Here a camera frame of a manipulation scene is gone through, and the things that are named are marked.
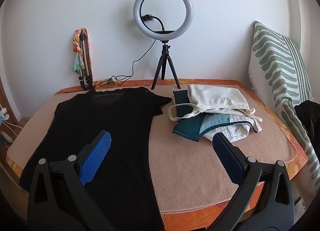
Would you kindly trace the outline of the black t-shirt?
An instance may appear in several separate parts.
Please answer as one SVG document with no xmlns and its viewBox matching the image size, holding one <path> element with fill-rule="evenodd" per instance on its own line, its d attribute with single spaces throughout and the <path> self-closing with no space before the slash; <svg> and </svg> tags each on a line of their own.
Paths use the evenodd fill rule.
<svg viewBox="0 0 320 231">
<path fill-rule="evenodd" d="M 152 120 L 162 114 L 171 98 L 149 89 L 91 90 L 57 105 L 54 119 L 20 177 L 29 190 L 36 164 L 42 158 L 62 161 L 77 155 L 102 131 L 111 146 L 93 180 L 88 195 L 117 230 L 163 230 L 149 167 Z"/>
</svg>

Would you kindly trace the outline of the black clothing heap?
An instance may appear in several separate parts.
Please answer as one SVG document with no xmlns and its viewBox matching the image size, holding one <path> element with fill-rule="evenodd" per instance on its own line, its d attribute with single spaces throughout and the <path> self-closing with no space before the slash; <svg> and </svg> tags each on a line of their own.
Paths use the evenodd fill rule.
<svg viewBox="0 0 320 231">
<path fill-rule="evenodd" d="M 319 148 L 320 104 L 307 100 L 296 105 L 295 111 L 307 132 L 311 144 Z"/>
</svg>

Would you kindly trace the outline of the white folded garment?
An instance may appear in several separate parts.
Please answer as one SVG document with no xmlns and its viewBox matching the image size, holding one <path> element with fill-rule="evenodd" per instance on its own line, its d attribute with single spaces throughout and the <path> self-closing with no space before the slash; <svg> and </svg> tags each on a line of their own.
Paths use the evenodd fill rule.
<svg viewBox="0 0 320 231">
<path fill-rule="evenodd" d="M 218 127 L 205 133 L 203 137 L 212 141 L 217 133 L 223 133 L 229 142 L 236 142 L 246 138 L 251 130 L 250 124 L 233 124 L 229 126 Z"/>
</svg>

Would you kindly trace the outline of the light blue folded garment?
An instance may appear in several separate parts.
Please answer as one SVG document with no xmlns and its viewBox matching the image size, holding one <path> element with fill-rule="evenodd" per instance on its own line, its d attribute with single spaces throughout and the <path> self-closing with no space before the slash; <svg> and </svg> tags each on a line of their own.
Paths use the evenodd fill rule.
<svg viewBox="0 0 320 231">
<path fill-rule="evenodd" d="M 201 123 L 200 133 L 204 135 L 213 129 L 230 126 L 233 124 L 236 124 L 236 121 L 231 117 L 231 115 L 208 114 Z"/>
</svg>

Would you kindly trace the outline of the white power strip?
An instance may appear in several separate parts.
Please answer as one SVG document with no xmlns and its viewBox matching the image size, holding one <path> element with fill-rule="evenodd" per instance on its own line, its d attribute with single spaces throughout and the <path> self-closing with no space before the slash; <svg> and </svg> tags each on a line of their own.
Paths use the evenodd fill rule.
<svg viewBox="0 0 320 231">
<path fill-rule="evenodd" d="M 0 105 L 0 123 L 8 120 L 10 118 L 6 107 L 2 107 L 2 105 Z"/>
</svg>

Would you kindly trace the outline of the dark teal folded garment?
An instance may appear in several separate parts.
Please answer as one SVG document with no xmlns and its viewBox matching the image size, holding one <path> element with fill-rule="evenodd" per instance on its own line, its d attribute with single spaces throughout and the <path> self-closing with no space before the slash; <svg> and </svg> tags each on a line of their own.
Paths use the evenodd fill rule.
<svg viewBox="0 0 320 231">
<path fill-rule="evenodd" d="M 182 106 L 176 107 L 177 117 L 184 117 L 193 111 L 193 107 L 186 105 L 186 103 L 189 103 L 187 90 L 174 91 L 173 95 L 175 104 L 182 104 Z M 200 113 L 191 118 L 179 119 L 176 126 L 173 128 L 172 133 L 198 142 L 202 137 L 202 131 L 200 130 L 201 125 L 207 115 L 207 113 Z"/>
</svg>

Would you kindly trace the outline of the folded silver tripod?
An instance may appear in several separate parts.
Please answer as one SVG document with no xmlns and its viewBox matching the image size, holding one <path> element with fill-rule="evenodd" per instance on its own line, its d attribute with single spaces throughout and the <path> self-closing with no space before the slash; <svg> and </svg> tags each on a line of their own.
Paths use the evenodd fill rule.
<svg viewBox="0 0 320 231">
<path fill-rule="evenodd" d="M 89 90 L 93 88 L 93 80 L 92 80 L 92 72 L 91 67 L 89 64 L 89 56 L 88 56 L 88 42 L 87 42 L 87 36 L 82 30 L 80 33 L 80 47 L 82 49 L 82 59 L 84 61 L 84 76 L 86 84 L 85 90 Z"/>
</svg>

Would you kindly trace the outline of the green patterned white pillow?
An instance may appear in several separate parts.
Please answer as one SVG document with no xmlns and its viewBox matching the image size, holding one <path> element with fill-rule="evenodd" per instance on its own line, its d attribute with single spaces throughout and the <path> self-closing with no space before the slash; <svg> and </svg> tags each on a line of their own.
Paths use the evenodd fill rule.
<svg viewBox="0 0 320 231">
<path fill-rule="evenodd" d="M 308 183 L 319 190 L 319 159 L 295 106 L 312 101 L 311 86 L 297 43 L 255 21 L 249 79 L 256 95 L 290 129 L 308 157 Z"/>
</svg>

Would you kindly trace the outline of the colourful floral scarf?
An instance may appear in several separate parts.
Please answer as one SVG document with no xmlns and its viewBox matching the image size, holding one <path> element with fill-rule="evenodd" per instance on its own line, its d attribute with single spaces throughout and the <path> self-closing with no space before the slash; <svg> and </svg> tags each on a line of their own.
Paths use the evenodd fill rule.
<svg viewBox="0 0 320 231">
<path fill-rule="evenodd" d="M 75 62 L 73 65 L 73 71 L 80 75 L 80 70 L 85 69 L 85 63 L 82 53 L 82 48 L 80 47 L 80 34 L 84 33 L 87 36 L 87 29 L 81 28 L 77 29 L 73 34 L 73 52 L 76 53 Z"/>
</svg>

